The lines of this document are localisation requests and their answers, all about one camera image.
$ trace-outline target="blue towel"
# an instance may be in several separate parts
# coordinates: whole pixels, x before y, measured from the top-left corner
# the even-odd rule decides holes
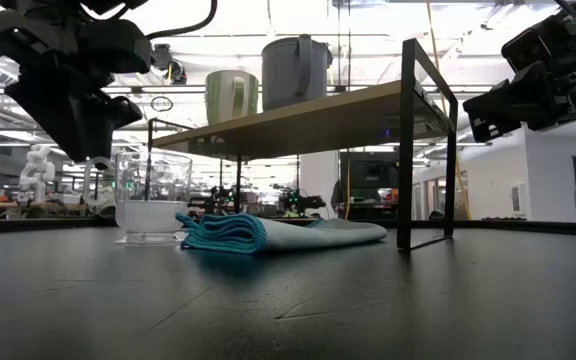
[[[199,224],[184,214],[176,218],[188,230],[183,246],[239,254],[359,244],[388,234],[378,225],[340,219],[318,220],[303,227],[247,214],[206,215]]]

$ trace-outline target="wooden shelf top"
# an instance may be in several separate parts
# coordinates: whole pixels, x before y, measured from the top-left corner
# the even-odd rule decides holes
[[[450,120],[417,89],[415,139],[444,135]],[[394,81],[161,137],[153,146],[252,160],[397,142],[400,96],[401,81]]]

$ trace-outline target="mug handle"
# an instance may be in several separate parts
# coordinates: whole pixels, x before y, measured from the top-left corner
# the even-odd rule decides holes
[[[88,206],[92,206],[92,207],[101,206],[107,200],[107,198],[101,197],[101,195],[99,194],[99,191],[97,191],[97,194],[100,195],[99,199],[95,200],[92,197],[90,197],[90,169],[92,169],[93,165],[99,164],[99,163],[102,163],[102,164],[108,166],[108,169],[110,169],[110,170],[114,169],[112,163],[110,162],[110,159],[105,158],[103,156],[97,156],[96,158],[93,158],[93,159],[86,161],[86,168],[84,169],[84,195],[83,195],[83,198],[84,198],[84,202]]]
[[[299,35],[295,54],[299,57],[299,82],[295,94],[303,95],[310,85],[312,72],[312,40],[310,35]]]
[[[232,117],[240,117],[244,108],[244,88],[246,82],[243,78],[235,77],[232,79],[232,87],[235,90],[235,95],[232,100]]]

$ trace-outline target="white robot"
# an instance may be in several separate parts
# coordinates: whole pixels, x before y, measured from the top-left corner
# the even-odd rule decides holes
[[[55,179],[55,165],[48,162],[50,146],[33,145],[28,154],[26,154],[26,166],[19,176],[19,186],[21,191],[17,195],[17,201],[26,202],[28,196],[26,191],[34,187],[35,203],[43,203],[46,200],[46,181]]]

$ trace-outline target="gray pitcher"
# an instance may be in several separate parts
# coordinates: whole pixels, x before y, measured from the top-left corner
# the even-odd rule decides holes
[[[332,54],[310,35],[273,41],[261,56],[264,111],[326,96]]]

